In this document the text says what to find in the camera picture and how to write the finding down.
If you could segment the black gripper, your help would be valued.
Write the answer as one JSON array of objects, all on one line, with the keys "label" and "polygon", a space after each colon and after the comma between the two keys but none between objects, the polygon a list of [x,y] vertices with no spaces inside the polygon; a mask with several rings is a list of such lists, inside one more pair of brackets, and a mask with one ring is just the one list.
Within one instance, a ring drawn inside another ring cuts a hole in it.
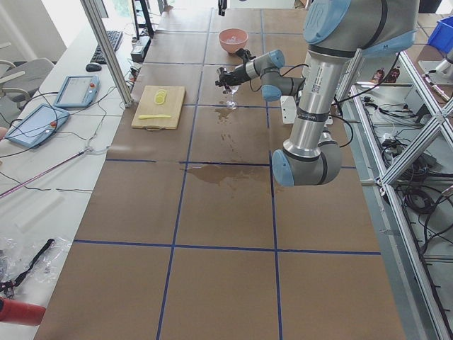
[{"label": "black gripper", "polygon": [[238,65],[232,71],[227,71],[224,67],[217,69],[217,73],[221,76],[221,80],[216,80],[215,85],[229,89],[230,86],[239,86],[250,80],[250,76],[246,71],[246,65]]}]

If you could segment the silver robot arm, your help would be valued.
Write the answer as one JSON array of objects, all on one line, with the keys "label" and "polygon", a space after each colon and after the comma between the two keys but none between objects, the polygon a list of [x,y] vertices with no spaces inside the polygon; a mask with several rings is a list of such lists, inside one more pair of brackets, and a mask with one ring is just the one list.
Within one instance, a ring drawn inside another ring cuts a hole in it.
[{"label": "silver robot arm", "polygon": [[418,10],[418,1],[315,1],[304,22],[306,76],[281,75],[285,58],[280,50],[256,58],[245,50],[233,71],[217,70],[215,84],[225,90],[259,78],[267,102],[300,97],[291,134],[272,156],[281,186],[322,185],[338,175],[342,155],[325,123],[343,67],[357,50],[377,56],[408,49],[415,41]]}]

